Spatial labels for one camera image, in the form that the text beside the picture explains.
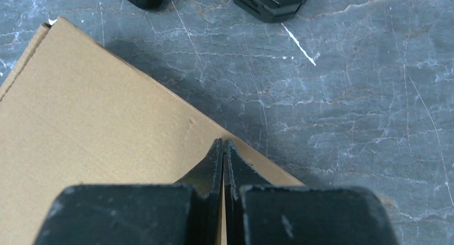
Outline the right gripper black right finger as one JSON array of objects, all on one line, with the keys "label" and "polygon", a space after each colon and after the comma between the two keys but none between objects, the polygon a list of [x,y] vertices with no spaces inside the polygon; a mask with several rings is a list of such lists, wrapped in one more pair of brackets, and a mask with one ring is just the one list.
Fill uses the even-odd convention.
[{"label": "right gripper black right finger", "polygon": [[224,143],[228,244],[397,244],[379,198],[358,186],[275,186]]}]

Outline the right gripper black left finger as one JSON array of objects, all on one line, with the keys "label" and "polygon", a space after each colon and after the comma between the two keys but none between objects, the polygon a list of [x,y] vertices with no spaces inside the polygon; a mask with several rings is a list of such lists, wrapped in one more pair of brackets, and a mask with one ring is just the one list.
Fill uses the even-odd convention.
[{"label": "right gripper black left finger", "polygon": [[85,184],[53,201],[35,244],[219,244],[223,141],[171,184]]}]

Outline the cardboard box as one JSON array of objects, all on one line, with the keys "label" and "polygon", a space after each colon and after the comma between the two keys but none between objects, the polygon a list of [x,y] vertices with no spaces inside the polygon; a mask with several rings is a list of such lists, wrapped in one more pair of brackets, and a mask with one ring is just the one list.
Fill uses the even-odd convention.
[{"label": "cardboard box", "polygon": [[67,186],[171,183],[216,138],[272,184],[300,184],[67,19],[42,23],[1,85],[1,244],[32,244]]}]

